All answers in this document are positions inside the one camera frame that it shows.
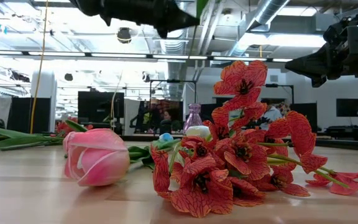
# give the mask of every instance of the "person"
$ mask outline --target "person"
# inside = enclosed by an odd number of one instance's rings
[[[272,102],[269,99],[262,99],[260,101],[261,103],[266,103],[267,107],[266,107],[266,112],[264,113],[264,115],[261,118],[261,125],[260,128],[263,130],[268,130],[269,129],[269,125],[277,120],[282,118],[281,112],[272,105]]]

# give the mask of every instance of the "pink tulip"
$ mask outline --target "pink tulip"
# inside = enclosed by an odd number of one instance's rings
[[[129,167],[124,141],[110,129],[70,132],[63,140],[68,154],[65,175],[80,186],[104,186],[123,178]]]

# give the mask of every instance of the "table surface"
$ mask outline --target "table surface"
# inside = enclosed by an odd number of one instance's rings
[[[329,157],[329,168],[358,170],[358,151],[317,147],[315,153]],[[341,196],[306,186],[311,197],[272,192],[264,205],[198,219],[156,196],[150,169],[132,169],[115,185],[86,188],[63,176],[64,163],[61,147],[0,152],[0,223],[358,223],[358,193]],[[295,183],[303,186],[311,178],[300,167],[295,173]]]

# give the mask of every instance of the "flower bouquet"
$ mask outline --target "flower bouquet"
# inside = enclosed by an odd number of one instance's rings
[[[155,162],[154,189],[179,212],[194,217],[205,217],[209,212],[229,214],[233,205],[253,207],[263,203],[268,191],[307,197],[308,190],[293,183],[292,171],[301,166],[314,180],[307,183],[316,186],[332,182],[329,191],[350,195],[358,191],[358,173],[336,172],[323,167],[327,158],[313,154],[316,135],[311,132],[308,120],[297,112],[289,112],[285,118],[274,121],[268,131],[241,127],[259,119],[266,105],[256,102],[265,83],[267,67],[260,61],[234,62],[221,74],[222,81],[214,86],[217,95],[235,95],[233,99],[213,113],[209,127],[210,137],[185,136],[175,147],[168,161],[166,150],[151,145]],[[229,112],[241,109],[240,116],[232,119],[229,128]],[[282,138],[291,136],[291,143]],[[299,159],[288,157],[292,147]],[[183,162],[175,161],[176,155]],[[170,190],[170,179],[179,184]]]

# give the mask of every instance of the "glass vase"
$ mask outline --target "glass vase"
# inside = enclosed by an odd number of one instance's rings
[[[201,105],[197,103],[189,104],[189,112],[190,115],[183,126],[183,134],[185,134],[187,129],[190,127],[203,125],[203,121],[200,117]]]

